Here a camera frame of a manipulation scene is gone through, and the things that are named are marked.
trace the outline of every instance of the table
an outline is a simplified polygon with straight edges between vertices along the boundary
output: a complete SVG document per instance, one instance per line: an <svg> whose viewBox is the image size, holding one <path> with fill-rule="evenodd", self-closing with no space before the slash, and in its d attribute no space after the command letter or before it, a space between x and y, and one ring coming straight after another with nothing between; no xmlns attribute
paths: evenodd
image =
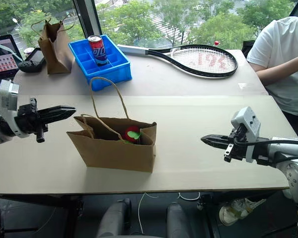
<svg viewBox="0 0 298 238"><path fill-rule="evenodd" d="M117 85L126 96L267 95L243 53L240 50L229 52L236 57L238 69L234 75L223 79L190 75L154 57L127 55L133 79ZM47 75L45 67L40 73L19 71L14 81L21 85L20 93L24 95L89 94L84 74L76 62L73 62L71 74ZM116 95L116 91L107 87L96 94Z"/></svg>
<svg viewBox="0 0 298 238"><path fill-rule="evenodd" d="M118 96L95 98L100 115L123 116ZM288 187L281 171L245 161L229 164L223 159L224 150L200 141L207 134L227 135L232 129L233 114L245 106L251 106L262 122L260 136L295 136L272 97L124 98L130 118L157 122L152 174L86 167L65 133L80 130L70 118L49 125L44 143L36 143L35 136L31 135L0 145L0 193L99 194ZM28 100L29 96L19 98L21 104ZM77 108L76 115L94 115L87 95L41 95L37 100L39 108L69 105Z"/></svg>

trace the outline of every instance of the window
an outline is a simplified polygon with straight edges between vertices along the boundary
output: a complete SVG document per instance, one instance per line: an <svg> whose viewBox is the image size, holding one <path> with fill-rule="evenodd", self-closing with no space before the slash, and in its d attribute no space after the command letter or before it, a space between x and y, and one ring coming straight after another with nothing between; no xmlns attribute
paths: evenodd
<svg viewBox="0 0 298 238"><path fill-rule="evenodd" d="M0 0L0 35L11 34L23 59L25 50L38 46L39 36L31 29L31 24L51 18L51 23L64 19L65 28L72 41L84 39L82 28L72 0ZM40 32L44 23L36 24Z"/></svg>
<svg viewBox="0 0 298 238"><path fill-rule="evenodd" d="M182 44L241 49L296 0L96 0L103 34L116 44L169 48Z"/></svg>

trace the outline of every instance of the laptop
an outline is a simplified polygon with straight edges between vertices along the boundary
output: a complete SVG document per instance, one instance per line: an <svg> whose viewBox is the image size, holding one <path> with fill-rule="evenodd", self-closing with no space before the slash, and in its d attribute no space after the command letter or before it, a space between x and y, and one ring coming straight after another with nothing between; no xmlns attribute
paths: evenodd
<svg viewBox="0 0 298 238"><path fill-rule="evenodd" d="M22 56L11 35L0 36L0 83L1 80L11 80L18 72L17 64L22 62Z"/></svg>

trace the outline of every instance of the soda can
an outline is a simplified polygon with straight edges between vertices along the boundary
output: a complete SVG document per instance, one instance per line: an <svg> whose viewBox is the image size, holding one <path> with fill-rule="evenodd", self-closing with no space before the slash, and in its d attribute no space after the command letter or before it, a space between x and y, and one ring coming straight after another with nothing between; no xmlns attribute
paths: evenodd
<svg viewBox="0 0 298 238"><path fill-rule="evenodd" d="M107 64L108 59L105 52L104 42L101 36L89 36L88 42L95 57L96 64L98 66Z"/></svg>

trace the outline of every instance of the sneaker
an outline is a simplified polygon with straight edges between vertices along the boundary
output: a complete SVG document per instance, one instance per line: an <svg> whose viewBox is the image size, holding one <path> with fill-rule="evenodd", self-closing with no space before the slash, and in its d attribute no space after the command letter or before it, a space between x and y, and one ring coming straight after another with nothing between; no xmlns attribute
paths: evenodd
<svg viewBox="0 0 298 238"><path fill-rule="evenodd" d="M247 198L236 199L226 206L221 207L219 212L220 221L225 226L231 226L240 219L248 216L256 207L264 203L266 199L252 202Z"/></svg>

